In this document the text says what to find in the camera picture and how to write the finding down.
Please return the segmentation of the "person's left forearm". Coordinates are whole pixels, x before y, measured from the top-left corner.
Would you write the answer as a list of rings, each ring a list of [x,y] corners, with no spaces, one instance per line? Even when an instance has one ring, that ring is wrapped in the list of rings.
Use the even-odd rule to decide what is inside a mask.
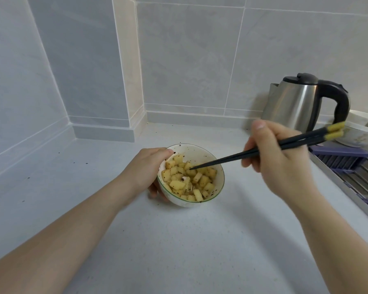
[[[0,259],[0,294],[62,294],[118,212],[145,190],[122,175]]]

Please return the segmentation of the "person's left hand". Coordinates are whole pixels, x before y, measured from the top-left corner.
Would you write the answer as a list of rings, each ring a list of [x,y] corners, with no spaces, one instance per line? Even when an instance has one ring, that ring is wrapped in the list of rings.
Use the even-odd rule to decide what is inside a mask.
[[[131,203],[144,191],[148,191],[149,198],[152,199],[158,195],[164,197],[156,181],[161,163],[150,161],[150,149],[141,149],[118,176],[121,197],[125,204]]]

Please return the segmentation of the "pile of seasoned potato cubes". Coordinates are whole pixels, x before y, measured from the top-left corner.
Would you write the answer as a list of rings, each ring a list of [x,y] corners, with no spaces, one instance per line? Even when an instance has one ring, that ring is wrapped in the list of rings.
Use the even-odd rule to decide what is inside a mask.
[[[174,154],[160,167],[160,182],[173,195],[185,202],[205,202],[218,194],[215,167],[191,169],[195,164],[183,154]]]

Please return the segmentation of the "metal sink drying rack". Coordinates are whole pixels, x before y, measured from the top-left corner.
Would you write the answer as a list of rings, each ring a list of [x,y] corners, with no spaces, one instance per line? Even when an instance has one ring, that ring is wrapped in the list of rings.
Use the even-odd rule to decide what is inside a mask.
[[[368,216],[368,160],[354,173],[335,173],[313,154],[311,160]]]

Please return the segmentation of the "white speckled ceramic bowl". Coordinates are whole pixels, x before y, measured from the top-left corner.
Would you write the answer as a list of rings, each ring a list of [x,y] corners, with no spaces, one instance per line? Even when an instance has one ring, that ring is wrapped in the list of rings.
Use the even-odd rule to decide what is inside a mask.
[[[161,163],[157,182],[171,203],[180,207],[195,207],[210,202],[221,193],[225,184],[221,165],[195,169],[215,160],[215,156],[192,144],[180,143],[168,148],[173,155]]]

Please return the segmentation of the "plain white bowl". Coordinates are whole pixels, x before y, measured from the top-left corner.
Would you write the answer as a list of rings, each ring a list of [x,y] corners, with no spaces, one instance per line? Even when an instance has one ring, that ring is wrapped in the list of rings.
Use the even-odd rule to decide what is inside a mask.
[[[357,125],[368,127],[368,113],[361,112],[358,110],[350,110],[347,117],[347,121],[350,121]]]

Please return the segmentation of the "stainless steel electric kettle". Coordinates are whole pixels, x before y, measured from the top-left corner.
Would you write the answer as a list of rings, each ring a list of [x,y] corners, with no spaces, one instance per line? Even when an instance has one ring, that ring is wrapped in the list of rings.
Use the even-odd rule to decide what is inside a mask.
[[[350,98],[343,85],[318,79],[309,73],[284,77],[279,84],[270,84],[261,119],[302,133],[312,131],[318,121],[323,98],[336,102],[332,124],[347,119]]]

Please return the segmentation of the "person's right forearm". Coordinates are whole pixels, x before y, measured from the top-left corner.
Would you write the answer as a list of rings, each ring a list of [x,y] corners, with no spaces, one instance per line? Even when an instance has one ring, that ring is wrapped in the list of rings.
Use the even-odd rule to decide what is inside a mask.
[[[291,187],[285,201],[303,229],[330,294],[368,294],[368,243],[313,185]]]

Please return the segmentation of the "white bowl with floral print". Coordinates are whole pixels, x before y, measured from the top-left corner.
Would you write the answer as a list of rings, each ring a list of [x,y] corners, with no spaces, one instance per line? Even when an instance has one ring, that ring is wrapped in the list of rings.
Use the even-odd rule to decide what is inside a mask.
[[[363,148],[368,146],[368,122],[365,125],[345,121],[344,135],[337,141],[345,146]]]

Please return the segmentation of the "person's right hand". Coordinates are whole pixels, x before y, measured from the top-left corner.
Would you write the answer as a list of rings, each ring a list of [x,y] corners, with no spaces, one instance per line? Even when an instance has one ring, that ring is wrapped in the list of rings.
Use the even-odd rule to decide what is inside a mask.
[[[299,134],[301,134],[299,131],[287,128],[287,138]],[[290,207],[310,205],[320,198],[321,194],[312,176],[309,151],[306,147],[281,150],[278,142],[257,145],[250,135],[244,151],[255,147],[259,149],[259,157],[242,159],[241,165],[245,168],[252,166],[261,174],[270,191]]]

